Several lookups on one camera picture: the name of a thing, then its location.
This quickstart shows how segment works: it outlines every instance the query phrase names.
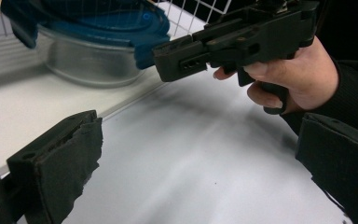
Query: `handle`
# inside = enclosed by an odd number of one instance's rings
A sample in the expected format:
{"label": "handle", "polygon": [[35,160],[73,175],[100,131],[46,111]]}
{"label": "handle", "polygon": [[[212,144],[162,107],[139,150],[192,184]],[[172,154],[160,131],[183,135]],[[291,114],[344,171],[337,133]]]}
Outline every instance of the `handle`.
{"label": "handle", "polygon": [[276,84],[263,82],[261,83],[261,89],[270,92],[274,95],[277,95],[281,100],[281,102],[283,103],[282,108],[271,108],[271,107],[264,106],[264,111],[270,115],[277,115],[283,113],[284,110],[286,109],[286,98],[288,92],[287,88],[278,86]]}

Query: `hand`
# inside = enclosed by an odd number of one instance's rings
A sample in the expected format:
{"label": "hand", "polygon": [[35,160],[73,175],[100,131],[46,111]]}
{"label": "hand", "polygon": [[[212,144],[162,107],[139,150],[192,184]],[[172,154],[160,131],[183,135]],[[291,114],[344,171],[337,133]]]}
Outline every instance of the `hand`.
{"label": "hand", "polygon": [[[296,52],[291,60],[253,63],[244,70],[256,80],[248,89],[248,96],[258,105],[282,107],[280,99],[261,89],[261,82],[283,86],[289,90],[284,113],[307,111],[326,103],[338,86],[337,69],[320,40],[315,36],[311,46]],[[219,80],[231,77],[219,68],[213,76]]]}

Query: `black sleeve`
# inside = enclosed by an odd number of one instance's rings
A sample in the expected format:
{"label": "black sleeve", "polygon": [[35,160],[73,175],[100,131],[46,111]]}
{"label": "black sleeve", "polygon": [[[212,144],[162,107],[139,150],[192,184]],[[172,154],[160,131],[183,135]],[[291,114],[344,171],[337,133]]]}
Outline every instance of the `black sleeve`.
{"label": "black sleeve", "polygon": [[[358,62],[334,61],[339,75],[336,93],[324,105],[308,111],[338,119],[358,129]],[[289,113],[281,117],[298,134],[304,112]]]}

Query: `wire grid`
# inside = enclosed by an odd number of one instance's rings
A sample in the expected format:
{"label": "wire grid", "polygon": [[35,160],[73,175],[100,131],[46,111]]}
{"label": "wire grid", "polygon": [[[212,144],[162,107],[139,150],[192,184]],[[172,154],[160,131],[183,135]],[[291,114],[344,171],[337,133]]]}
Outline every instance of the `wire grid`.
{"label": "wire grid", "polygon": [[[180,37],[203,29],[203,25],[215,18],[216,14],[220,16],[227,13],[231,0],[153,0],[152,2],[165,11],[171,24],[169,35]],[[10,22],[0,12],[0,37],[8,36],[13,36]]]}

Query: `blue plastic lid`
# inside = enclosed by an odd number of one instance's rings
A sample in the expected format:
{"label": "blue plastic lid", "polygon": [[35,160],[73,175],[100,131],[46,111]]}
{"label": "blue plastic lid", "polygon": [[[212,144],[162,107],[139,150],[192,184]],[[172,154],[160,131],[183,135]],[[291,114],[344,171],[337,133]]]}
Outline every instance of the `blue plastic lid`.
{"label": "blue plastic lid", "polygon": [[13,33],[34,48],[37,25],[80,40],[132,47],[137,67],[154,65],[152,48],[169,41],[164,11],[146,0],[3,0]]}

